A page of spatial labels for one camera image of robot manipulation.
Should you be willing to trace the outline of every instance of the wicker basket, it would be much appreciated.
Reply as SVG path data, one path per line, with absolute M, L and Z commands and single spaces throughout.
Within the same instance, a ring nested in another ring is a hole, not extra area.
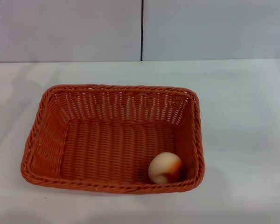
M 184 179 L 153 184 L 161 152 L 177 154 Z M 58 85 L 42 96 L 21 173 L 46 187 L 110 193 L 184 192 L 204 175 L 199 101 L 188 89 Z

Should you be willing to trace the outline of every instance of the black object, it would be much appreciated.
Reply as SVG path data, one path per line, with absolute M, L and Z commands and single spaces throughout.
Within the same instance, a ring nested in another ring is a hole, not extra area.
M 140 61 L 143 61 L 143 12 L 144 12 L 144 0 L 141 0 L 141 55 L 140 55 Z

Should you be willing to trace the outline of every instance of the white wall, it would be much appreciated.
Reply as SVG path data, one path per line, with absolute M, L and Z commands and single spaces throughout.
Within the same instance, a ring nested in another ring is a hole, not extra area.
M 140 0 L 1 0 L 0 62 L 139 61 Z
M 280 58 L 280 0 L 145 0 L 143 60 Z

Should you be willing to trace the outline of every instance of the basket bottom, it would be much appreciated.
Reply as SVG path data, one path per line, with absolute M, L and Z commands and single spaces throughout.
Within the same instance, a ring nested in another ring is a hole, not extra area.
M 175 150 L 174 126 L 71 123 L 63 147 L 60 177 L 152 183 L 147 173 L 151 160 L 159 153 Z

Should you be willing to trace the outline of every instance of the table surface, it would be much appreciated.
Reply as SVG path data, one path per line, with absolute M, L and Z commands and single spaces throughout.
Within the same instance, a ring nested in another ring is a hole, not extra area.
M 116 195 L 32 185 L 20 173 L 55 84 L 186 87 L 200 99 L 206 172 L 185 193 Z M 280 224 L 280 59 L 0 64 L 0 224 Z

